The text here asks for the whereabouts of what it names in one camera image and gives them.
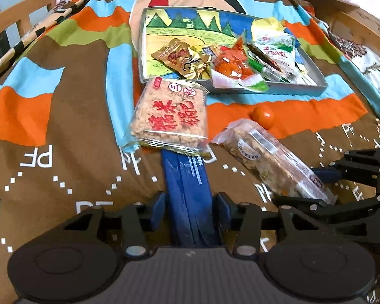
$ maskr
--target bed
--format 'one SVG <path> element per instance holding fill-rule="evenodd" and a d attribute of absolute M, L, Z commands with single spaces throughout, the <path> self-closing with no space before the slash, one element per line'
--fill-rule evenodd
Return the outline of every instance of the bed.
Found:
<path fill-rule="evenodd" d="M 118 145 L 141 94 L 138 28 L 148 6 L 274 17 L 327 80 L 318 97 L 209 95 L 209 139 L 261 104 L 274 111 L 271 133 L 308 166 L 326 166 L 346 150 L 380 147 L 380 94 L 295 0 L 73 3 L 30 33 L 37 40 L 23 39 L 9 52 L 9 64 L 0 64 L 0 304 L 16 299 L 6 264 L 19 246 L 88 206 L 112 210 L 165 190 L 158 151 L 124 153 Z M 213 194 L 226 191 L 235 202 L 276 209 L 260 181 L 223 148 L 210 145 L 204 163 Z M 343 203 L 374 195 L 349 181 L 330 187 Z M 149 241 L 169 245 L 167 230 L 164 223 Z M 275 240 L 263 234 L 262 249 Z"/>

